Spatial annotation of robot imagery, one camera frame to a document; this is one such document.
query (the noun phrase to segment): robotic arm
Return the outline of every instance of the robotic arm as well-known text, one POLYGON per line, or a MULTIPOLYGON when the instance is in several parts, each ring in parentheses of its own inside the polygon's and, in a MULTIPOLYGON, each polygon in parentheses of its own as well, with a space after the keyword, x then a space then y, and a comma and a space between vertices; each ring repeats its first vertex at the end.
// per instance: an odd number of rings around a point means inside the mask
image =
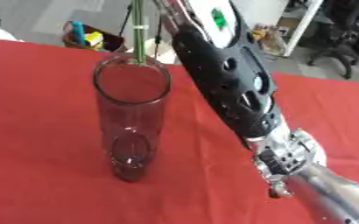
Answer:
POLYGON ((359 224, 359 185, 331 172, 320 145, 290 131, 252 33, 229 0, 153 0, 209 105, 252 149, 270 196, 294 195, 316 223, 359 224))

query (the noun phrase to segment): green stem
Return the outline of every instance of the green stem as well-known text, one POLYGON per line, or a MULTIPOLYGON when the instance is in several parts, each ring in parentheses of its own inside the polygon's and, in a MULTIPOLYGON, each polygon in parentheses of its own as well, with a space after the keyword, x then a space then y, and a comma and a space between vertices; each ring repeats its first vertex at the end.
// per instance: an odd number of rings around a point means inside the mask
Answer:
POLYGON ((145 64, 143 0, 133 0, 134 54, 139 65, 145 64))

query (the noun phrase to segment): yellow object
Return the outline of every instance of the yellow object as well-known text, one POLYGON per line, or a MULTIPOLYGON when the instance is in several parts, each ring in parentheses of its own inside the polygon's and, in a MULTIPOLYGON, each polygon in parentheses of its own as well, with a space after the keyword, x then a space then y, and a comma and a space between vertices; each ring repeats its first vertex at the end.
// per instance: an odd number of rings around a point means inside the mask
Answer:
POLYGON ((86 34, 85 38, 89 46, 94 49, 103 48, 103 34, 98 31, 86 34))

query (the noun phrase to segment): red table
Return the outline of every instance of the red table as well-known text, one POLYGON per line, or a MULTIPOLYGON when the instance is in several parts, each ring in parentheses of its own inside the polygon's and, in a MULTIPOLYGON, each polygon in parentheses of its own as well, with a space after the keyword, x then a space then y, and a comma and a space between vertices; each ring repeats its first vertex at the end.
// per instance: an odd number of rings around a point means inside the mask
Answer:
MULTIPOLYGON (((91 71, 103 54, 0 41, 0 223, 312 223, 295 199, 269 199, 234 134, 180 66, 157 159, 141 182, 111 175, 91 71)), ((277 74, 292 128, 359 181, 359 84, 277 74)))

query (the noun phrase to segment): glass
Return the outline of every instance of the glass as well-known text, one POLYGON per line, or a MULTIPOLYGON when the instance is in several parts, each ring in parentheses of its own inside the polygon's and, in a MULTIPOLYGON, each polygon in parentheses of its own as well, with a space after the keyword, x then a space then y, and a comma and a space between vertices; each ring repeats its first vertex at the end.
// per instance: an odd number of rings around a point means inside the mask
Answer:
POLYGON ((137 64, 133 53, 116 53, 94 71, 103 146, 122 180, 145 175, 158 146, 171 78, 165 66, 148 57, 137 64))

